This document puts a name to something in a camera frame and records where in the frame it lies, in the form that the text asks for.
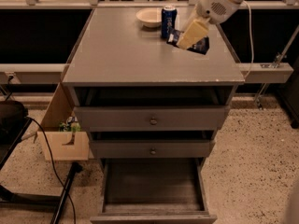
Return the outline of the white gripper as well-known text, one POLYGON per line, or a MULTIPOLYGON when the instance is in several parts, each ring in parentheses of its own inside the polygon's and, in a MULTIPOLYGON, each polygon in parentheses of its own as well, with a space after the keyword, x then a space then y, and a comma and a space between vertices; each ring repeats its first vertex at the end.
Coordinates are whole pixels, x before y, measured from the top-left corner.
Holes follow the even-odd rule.
POLYGON ((207 36, 208 24, 228 20, 239 8, 240 0, 198 0, 189 18, 182 26, 178 47, 187 49, 207 36))

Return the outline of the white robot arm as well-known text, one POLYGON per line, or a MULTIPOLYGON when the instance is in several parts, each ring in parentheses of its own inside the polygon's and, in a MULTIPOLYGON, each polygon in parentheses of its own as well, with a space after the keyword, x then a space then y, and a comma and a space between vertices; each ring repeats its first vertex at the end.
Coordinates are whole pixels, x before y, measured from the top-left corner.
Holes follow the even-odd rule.
POLYGON ((208 34, 208 25, 227 21, 245 0, 197 0, 177 46, 188 49, 208 34))

